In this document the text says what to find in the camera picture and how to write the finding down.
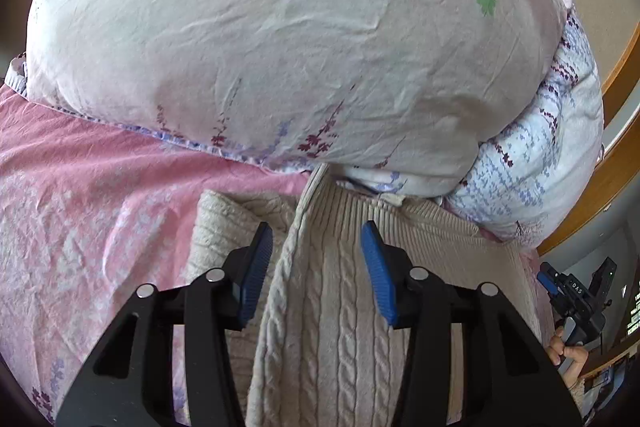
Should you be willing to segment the right hand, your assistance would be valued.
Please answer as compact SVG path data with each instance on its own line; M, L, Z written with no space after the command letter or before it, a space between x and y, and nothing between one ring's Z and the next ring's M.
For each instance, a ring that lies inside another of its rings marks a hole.
M562 374L562 380L567 388L571 388L578 383L579 375L588 361L589 351L584 346L566 346L563 335L564 327L560 326L550 338L546 352L554 366L570 361Z

